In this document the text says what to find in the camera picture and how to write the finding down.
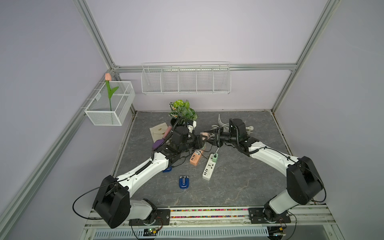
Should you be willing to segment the blue electric shaver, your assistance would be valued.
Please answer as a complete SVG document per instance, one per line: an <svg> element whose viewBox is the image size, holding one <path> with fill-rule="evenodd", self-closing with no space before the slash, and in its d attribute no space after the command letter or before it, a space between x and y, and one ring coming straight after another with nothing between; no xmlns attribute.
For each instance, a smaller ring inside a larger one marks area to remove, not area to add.
<svg viewBox="0 0 384 240"><path fill-rule="evenodd" d="M188 176L180 176L179 178L179 187L180 189L187 189L190 185L190 179Z"/></svg>
<svg viewBox="0 0 384 240"><path fill-rule="evenodd" d="M163 170L163 173L168 173L168 172L170 172L172 170L172 167L168 167L168 168L166 168L165 170Z"/></svg>

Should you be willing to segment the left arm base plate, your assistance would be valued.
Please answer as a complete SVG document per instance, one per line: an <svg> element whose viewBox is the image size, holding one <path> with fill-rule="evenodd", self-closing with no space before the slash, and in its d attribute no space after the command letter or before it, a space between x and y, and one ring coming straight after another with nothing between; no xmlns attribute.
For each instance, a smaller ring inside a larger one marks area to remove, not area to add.
<svg viewBox="0 0 384 240"><path fill-rule="evenodd" d="M130 226L168 226L171 219L170 209L157 209L153 210L150 215L144 219L129 220Z"/></svg>

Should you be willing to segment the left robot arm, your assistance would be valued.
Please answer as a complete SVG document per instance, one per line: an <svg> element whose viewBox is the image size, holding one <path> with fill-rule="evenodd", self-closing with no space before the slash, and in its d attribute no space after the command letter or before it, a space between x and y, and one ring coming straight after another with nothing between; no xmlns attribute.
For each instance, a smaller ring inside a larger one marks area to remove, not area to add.
<svg viewBox="0 0 384 240"><path fill-rule="evenodd" d="M126 220L141 220L154 224L158 208L148 199L132 200L135 192L152 177L172 168L184 153L192 153L204 146L201 135L195 134L197 122L179 118L165 133L165 137L154 143L151 156L131 171L116 178L109 175L96 188L93 210L98 220L111 228L117 228Z"/></svg>

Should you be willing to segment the pink charger adapter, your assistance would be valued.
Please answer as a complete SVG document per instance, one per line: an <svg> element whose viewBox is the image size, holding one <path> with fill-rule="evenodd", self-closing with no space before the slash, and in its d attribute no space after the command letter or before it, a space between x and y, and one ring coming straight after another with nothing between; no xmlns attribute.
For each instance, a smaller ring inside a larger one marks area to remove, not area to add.
<svg viewBox="0 0 384 240"><path fill-rule="evenodd" d="M207 132L202 132L200 133L201 137L202 137L202 141L207 141L210 139L210 133L207 133Z"/></svg>

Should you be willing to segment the white power strip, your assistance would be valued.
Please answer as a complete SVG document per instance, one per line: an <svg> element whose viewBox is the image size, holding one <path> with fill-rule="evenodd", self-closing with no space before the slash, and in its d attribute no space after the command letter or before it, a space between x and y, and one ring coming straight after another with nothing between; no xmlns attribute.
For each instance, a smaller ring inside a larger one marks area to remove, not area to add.
<svg viewBox="0 0 384 240"><path fill-rule="evenodd" d="M203 171L203 174L202 174L202 177L204 180L210 180L211 177L212 177L212 174L214 172L214 169L215 169L215 166L216 166L216 163L214 163L212 161L212 154L209 156L209 159L207 161L207 164L206 164L206 167Z"/></svg>

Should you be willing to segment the green charger adapter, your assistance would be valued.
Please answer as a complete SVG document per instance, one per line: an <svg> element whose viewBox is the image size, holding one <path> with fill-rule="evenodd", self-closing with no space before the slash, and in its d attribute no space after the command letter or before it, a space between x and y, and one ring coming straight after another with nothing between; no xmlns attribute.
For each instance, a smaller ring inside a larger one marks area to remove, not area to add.
<svg viewBox="0 0 384 240"><path fill-rule="evenodd" d="M218 160L218 154L212 154L212 161L216 163Z"/></svg>

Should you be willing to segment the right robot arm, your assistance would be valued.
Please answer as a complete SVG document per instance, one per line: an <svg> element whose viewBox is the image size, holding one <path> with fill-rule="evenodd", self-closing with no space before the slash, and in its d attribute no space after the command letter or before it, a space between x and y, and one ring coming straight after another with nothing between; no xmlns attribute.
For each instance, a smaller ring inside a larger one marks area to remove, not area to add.
<svg viewBox="0 0 384 240"><path fill-rule="evenodd" d="M229 130L223 127L208 131L208 142L220 148L231 146L240 153L259 160L278 170L287 178L287 187L270 199L261 213L268 223L277 222L289 209L308 204L318 193L325 190L324 183L314 162L308 157L294 157L270 148L248 135L241 119L230 119Z"/></svg>

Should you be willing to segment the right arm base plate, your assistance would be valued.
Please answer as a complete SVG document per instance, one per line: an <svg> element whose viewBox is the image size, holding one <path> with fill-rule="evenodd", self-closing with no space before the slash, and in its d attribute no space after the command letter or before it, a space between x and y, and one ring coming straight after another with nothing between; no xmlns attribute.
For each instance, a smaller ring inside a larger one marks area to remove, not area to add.
<svg viewBox="0 0 384 240"><path fill-rule="evenodd" d="M252 224L291 223L288 211L276 214L273 210L265 208L249 208L249 216Z"/></svg>

